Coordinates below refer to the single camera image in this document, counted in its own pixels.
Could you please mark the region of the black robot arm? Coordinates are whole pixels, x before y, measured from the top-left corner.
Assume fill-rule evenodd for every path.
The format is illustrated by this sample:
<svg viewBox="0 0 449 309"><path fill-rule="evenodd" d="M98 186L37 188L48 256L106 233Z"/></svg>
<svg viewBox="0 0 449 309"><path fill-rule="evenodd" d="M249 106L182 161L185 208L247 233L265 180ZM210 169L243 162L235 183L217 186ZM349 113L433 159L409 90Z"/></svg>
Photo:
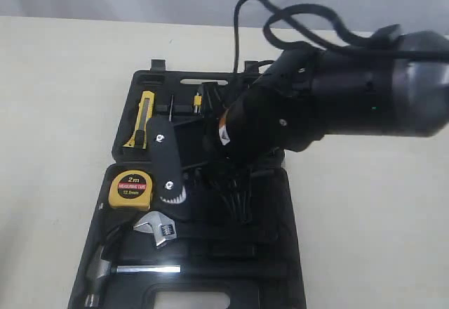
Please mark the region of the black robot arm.
<svg viewBox="0 0 449 309"><path fill-rule="evenodd" d="M447 124L446 62L349 57L304 43L214 111L203 146L243 166L326 135L430 137Z"/></svg>

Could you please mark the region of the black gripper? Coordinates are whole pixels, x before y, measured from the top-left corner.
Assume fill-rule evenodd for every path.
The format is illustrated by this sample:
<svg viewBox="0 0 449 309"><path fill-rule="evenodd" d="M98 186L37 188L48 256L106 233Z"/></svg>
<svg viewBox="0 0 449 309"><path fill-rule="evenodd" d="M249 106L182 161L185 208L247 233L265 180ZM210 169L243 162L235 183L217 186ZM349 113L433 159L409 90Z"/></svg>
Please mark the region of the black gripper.
<svg viewBox="0 0 449 309"><path fill-rule="evenodd" d="M216 81L201 84L201 113L217 119L206 130L214 159L236 166L252 164L273 150L301 152L325 135L311 78L319 51L284 51L225 109Z"/></svg>

